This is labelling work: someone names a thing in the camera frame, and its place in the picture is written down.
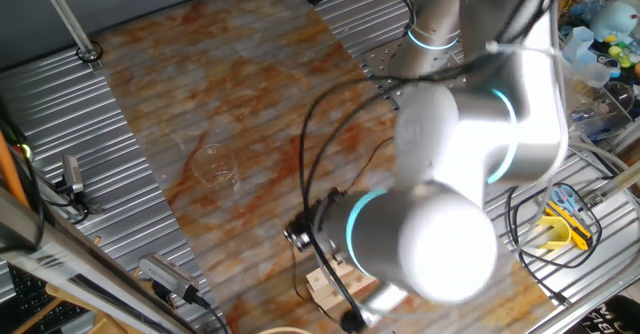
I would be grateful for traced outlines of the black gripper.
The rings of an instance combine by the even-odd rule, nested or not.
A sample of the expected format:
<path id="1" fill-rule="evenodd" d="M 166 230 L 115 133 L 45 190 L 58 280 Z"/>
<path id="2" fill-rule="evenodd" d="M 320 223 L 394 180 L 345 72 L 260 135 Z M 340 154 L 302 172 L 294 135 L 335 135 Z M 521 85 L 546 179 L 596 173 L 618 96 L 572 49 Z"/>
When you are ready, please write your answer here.
<path id="1" fill-rule="evenodd" d="M 319 240 L 313 231 L 318 212 L 318 209 L 311 209 L 309 213 L 301 211 L 285 226 L 283 231 L 285 239 L 299 252 L 320 247 Z"/>

